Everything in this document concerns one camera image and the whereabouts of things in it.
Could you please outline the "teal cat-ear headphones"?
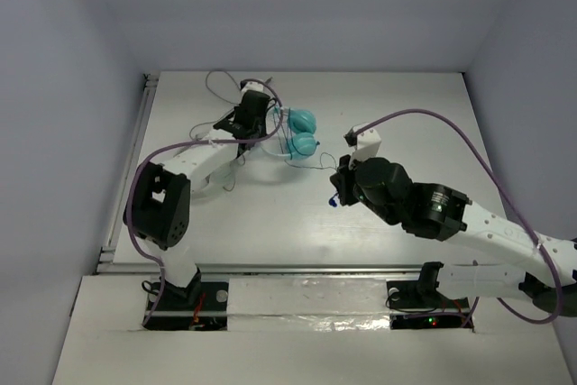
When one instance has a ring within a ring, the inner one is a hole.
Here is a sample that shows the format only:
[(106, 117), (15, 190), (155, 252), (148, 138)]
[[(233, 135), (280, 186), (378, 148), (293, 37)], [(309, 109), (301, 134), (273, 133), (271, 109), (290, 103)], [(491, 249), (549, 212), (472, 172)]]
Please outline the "teal cat-ear headphones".
[(266, 117), (267, 131), (278, 127), (268, 140), (261, 142), (269, 156), (285, 161), (306, 160), (316, 153), (316, 117), (305, 109), (273, 107)]

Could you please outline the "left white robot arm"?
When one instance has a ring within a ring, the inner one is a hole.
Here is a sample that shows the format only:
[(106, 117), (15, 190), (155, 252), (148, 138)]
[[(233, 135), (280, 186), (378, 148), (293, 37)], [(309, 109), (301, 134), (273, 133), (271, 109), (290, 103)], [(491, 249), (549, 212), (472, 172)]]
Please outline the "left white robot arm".
[(239, 105), (216, 122), (205, 138), (177, 143), (155, 151), (182, 151), (154, 163), (149, 156), (138, 166), (124, 210), (124, 224), (134, 249), (160, 270), (156, 299), (193, 307), (201, 292), (201, 273), (179, 246), (190, 221), (194, 187), (202, 188), (211, 175), (227, 168), (267, 137), (266, 114), (271, 97), (254, 82), (242, 91)]

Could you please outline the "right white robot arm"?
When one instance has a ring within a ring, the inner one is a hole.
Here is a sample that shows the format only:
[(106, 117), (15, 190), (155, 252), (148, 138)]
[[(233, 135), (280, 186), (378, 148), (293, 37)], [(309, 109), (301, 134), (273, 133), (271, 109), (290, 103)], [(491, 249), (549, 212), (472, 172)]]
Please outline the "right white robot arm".
[(446, 298), (516, 298), (546, 313), (576, 315), (574, 240), (529, 234), (460, 191), (413, 181), (401, 165), (381, 157), (353, 163), (345, 155), (330, 182), (334, 206), (360, 203), (407, 234), (494, 259), (478, 266), (424, 263), (411, 289), (424, 305), (435, 307)]

